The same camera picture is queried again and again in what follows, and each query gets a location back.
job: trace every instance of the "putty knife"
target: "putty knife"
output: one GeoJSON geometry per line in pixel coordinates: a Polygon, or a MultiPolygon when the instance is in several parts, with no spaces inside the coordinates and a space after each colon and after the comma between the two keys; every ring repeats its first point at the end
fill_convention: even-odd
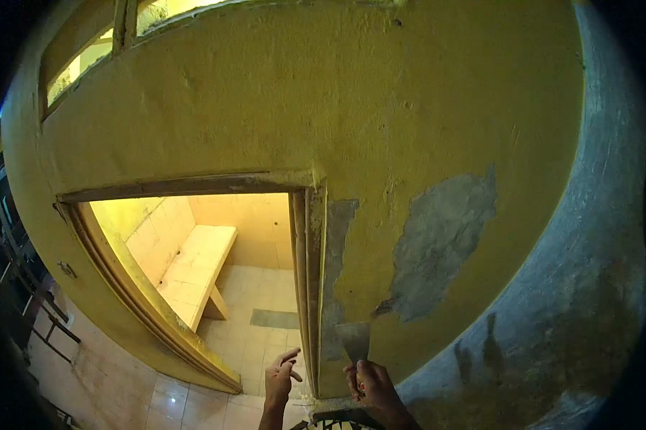
{"type": "MultiPolygon", "coordinates": [[[[335,329],[353,366],[356,366],[359,360],[369,359],[370,327],[368,322],[338,324],[335,329]]],[[[362,395],[366,392],[364,382],[361,381],[359,374],[357,374],[357,389],[362,392],[362,395]]]]}

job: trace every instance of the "concrete bench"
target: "concrete bench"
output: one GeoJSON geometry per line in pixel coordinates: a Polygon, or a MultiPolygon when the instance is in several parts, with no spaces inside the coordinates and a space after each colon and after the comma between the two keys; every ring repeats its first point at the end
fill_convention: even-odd
{"type": "Polygon", "coordinates": [[[161,296],[193,331],[202,316],[229,318],[215,279],[236,237],[235,227],[195,226],[158,285],[161,296]]]}

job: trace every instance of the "human hand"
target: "human hand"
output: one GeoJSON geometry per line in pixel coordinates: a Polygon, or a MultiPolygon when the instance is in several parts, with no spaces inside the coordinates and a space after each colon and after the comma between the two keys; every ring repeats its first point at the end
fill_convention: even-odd
{"type": "Polygon", "coordinates": [[[354,400],[381,410],[402,406],[385,367],[372,361],[359,360],[356,366],[350,364],[343,370],[354,400]],[[359,391],[357,381],[362,381],[364,391],[359,391]]]}
{"type": "Polygon", "coordinates": [[[289,400],[289,392],[292,390],[290,377],[301,382],[301,376],[292,370],[296,363],[295,357],[301,348],[295,348],[277,356],[276,360],[266,368],[266,403],[284,405],[289,400]]]}

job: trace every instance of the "doorway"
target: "doorway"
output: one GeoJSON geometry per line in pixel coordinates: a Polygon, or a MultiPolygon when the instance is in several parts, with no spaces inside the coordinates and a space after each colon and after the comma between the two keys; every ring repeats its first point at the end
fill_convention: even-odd
{"type": "Polygon", "coordinates": [[[118,296],[181,358],[264,396],[264,368],[301,347],[292,395],[316,396],[324,188],[234,185],[243,179],[86,190],[60,206],[118,296]]]}

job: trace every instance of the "wooden door frame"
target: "wooden door frame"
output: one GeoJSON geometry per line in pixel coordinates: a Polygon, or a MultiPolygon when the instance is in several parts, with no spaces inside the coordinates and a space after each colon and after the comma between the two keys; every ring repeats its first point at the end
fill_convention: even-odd
{"type": "Polygon", "coordinates": [[[136,197],[171,197],[209,194],[288,193],[297,309],[301,346],[313,395],[318,397],[322,240],[326,186],[310,171],[233,173],[175,180],[136,182],[86,189],[57,196],[60,212],[115,294],[158,339],[191,366],[235,391],[239,378],[215,366],[199,352],[194,332],[178,330],[141,293],[115,257],[89,202],[136,197]]]}

